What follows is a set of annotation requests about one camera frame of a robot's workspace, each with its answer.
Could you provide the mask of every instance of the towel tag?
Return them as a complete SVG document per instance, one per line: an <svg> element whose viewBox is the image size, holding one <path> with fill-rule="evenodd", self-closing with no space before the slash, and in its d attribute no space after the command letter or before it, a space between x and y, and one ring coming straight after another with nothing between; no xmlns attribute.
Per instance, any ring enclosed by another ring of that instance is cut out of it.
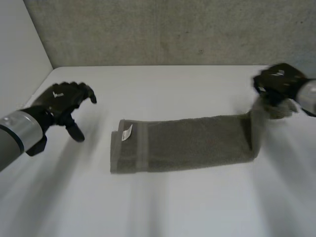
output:
<svg viewBox="0 0 316 237"><path fill-rule="evenodd" d="M127 138L130 137L130 134L132 133L132 127L133 127L133 125L131 125L128 130L125 130L123 132L122 141L125 141Z"/></svg>

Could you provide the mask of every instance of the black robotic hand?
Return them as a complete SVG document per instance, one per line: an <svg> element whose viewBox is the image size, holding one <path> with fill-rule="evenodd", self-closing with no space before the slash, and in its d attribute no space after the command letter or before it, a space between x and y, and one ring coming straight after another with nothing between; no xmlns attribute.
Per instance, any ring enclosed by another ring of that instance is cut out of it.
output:
<svg viewBox="0 0 316 237"><path fill-rule="evenodd" d="M272 106L276 106L285 99L295 100L298 90L308 81L296 68L280 63L261 71L260 75L253 78L253 85Z"/></svg>
<svg viewBox="0 0 316 237"><path fill-rule="evenodd" d="M44 150L47 142L45 133L52 125L65 126L74 140L83 142L84 135L71 113L87 98L90 98L93 104L97 103L95 94L88 85L64 82L52 85L34 101L31 107L22 110L34 117L43 130L43 138L26 151L27 154L34 156Z"/></svg>

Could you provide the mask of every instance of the white table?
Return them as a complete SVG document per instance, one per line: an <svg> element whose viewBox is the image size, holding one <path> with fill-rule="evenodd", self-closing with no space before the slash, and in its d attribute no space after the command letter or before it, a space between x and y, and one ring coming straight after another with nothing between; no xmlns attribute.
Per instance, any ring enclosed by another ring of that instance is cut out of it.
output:
<svg viewBox="0 0 316 237"><path fill-rule="evenodd" d="M316 120L273 121L253 163L110 174L120 119L171 120L244 113L262 66L69 67L53 83L84 81L98 104L74 118L85 134L47 132L45 151L0 173L1 237L315 236Z"/></svg>

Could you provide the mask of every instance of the towel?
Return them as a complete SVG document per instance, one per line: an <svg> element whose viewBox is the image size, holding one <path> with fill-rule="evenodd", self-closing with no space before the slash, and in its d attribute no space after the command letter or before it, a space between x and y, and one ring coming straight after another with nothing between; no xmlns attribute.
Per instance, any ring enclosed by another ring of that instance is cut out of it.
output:
<svg viewBox="0 0 316 237"><path fill-rule="evenodd" d="M111 135L111 173L162 172L253 161L269 119L297 112L259 97L246 114L171 121L121 120ZM132 125L130 136L123 132Z"/></svg>

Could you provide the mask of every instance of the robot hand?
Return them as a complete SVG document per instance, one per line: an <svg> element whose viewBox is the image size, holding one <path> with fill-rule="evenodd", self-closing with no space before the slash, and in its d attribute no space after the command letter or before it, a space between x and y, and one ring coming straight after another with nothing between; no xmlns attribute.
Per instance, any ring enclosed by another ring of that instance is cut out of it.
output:
<svg viewBox="0 0 316 237"><path fill-rule="evenodd" d="M26 153L34 156L44 150L47 142L45 133L52 125L65 126L74 140L83 142L84 135L71 113L87 98L90 98L93 104L97 103L95 94L88 85L64 82L52 85L34 101L31 107L22 110L35 118L43 131L43 138Z"/></svg>
<svg viewBox="0 0 316 237"><path fill-rule="evenodd" d="M295 100L309 116L316 117L316 80L286 64L276 64L253 78L253 86L268 104L276 107Z"/></svg>

